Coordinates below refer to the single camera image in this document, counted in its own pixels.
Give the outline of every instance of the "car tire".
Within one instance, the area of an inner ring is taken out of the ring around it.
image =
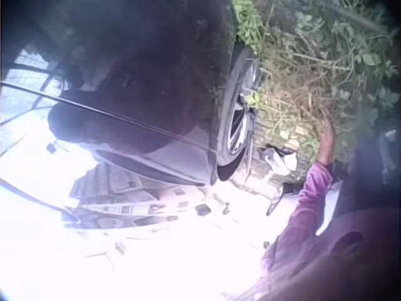
[[[246,134],[244,143],[238,147],[235,152],[229,148],[229,139],[232,134],[233,118],[238,106],[239,95],[242,88],[242,83],[247,74],[247,71],[254,65],[254,55],[250,48],[242,43],[236,43],[232,56],[231,71],[227,82],[227,88],[224,94],[224,103],[221,114],[221,123],[219,129],[219,139],[217,143],[217,165],[226,166],[232,163],[236,158],[243,154],[243,150],[247,147],[251,136],[248,131],[251,128],[251,118],[249,108],[244,103],[244,118],[247,119]]]

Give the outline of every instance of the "person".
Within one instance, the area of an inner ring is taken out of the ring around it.
[[[380,173],[374,157],[368,157],[374,147],[367,148],[368,154],[355,152],[333,219],[316,235],[333,180],[328,166],[334,142],[333,129],[326,125],[296,209],[261,260],[261,280],[237,300],[393,300],[393,294],[398,294],[394,300],[399,300],[399,173],[394,189],[387,188],[392,192],[382,197],[385,189],[363,185]]]

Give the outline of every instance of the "ground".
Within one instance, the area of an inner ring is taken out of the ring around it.
[[[270,198],[274,189],[266,187],[304,179],[323,122],[335,128],[335,159],[348,165],[357,141],[395,118],[397,30],[384,7],[366,0],[234,4],[238,35],[261,60],[264,81],[248,97],[259,112],[253,149],[233,182]],[[258,154],[267,143],[294,149],[297,170],[287,177],[271,174]]]

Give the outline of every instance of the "green plant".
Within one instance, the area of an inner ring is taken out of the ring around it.
[[[260,55],[264,48],[264,25],[251,0],[234,0],[239,21],[238,36]]]

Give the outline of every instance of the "vegetation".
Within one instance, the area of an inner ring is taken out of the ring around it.
[[[261,14],[252,0],[234,0],[238,35],[266,75],[248,101],[273,122],[268,140],[297,139],[313,152],[316,126],[330,120],[338,136],[335,155],[348,162],[356,138],[369,134],[400,97],[385,87],[398,76],[395,31],[385,26],[384,8],[370,8],[366,0],[306,0],[299,11],[291,11],[299,7],[291,1],[269,0]],[[279,25],[282,15],[294,17],[287,32]]]

